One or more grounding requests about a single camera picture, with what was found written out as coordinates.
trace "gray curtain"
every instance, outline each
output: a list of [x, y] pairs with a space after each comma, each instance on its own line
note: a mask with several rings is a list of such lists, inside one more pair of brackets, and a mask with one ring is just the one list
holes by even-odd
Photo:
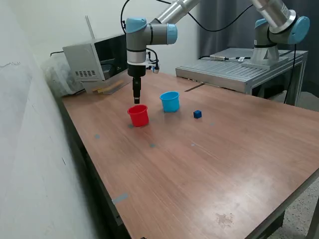
[[[308, 16], [311, 29], [307, 38], [297, 45], [298, 50], [309, 51], [303, 91], [319, 97], [319, 1], [317, 0], [284, 0], [288, 8], [294, 9], [298, 15]], [[209, 29], [220, 29], [230, 23], [246, 7], [250, 0], [202, 0], [199, 6], [199, 22]], [[221, 32], [213, 33], [200, 30], [200, 56], [210, 55], [221, 50], [238, 47], [254, 47], [255, 21], [262, 16], [251, 7], [232, 26]], [[292, 46], [281, 45], [279, 49], [293, 49]]]

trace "vent grille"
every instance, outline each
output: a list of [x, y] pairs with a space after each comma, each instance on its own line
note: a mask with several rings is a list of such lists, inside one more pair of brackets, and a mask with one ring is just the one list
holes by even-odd
[[95, 71], [76, 71], [75, 75], [78, 77], [95, 77]]

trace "floor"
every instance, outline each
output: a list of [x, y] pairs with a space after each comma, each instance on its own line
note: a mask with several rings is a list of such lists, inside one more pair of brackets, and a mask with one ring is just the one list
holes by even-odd
[[[275, 101], [283, 102], [285, 93], [275, 97]], [[303, 92], [299, 107], [319, 112], [319, 98]], [[307, 235], [312, 216], [319, 197], [319, 179], [315, 181], [286, 210], [285, 221], [269, 239], [304, 239]]]

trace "plastic cup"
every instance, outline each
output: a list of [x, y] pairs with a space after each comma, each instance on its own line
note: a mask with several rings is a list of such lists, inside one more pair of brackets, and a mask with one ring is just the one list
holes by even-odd
[[170, 91], [160, 96], [164, 112], [176, 112], [179, 110], [179, 93]]
[[148, 107], [145, 105], [137, 105], [129, 108], [128, 114], [135, 127], [142, 127], [149, 123]]

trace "plastic bag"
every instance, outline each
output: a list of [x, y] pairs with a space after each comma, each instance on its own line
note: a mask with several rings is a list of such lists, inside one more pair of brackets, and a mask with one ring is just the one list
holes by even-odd
[[52, 55], [41, 68], [48, 86], [56, 96], [72, 95], [84, 89], [82, 83], [72, 76], [64, 53]]

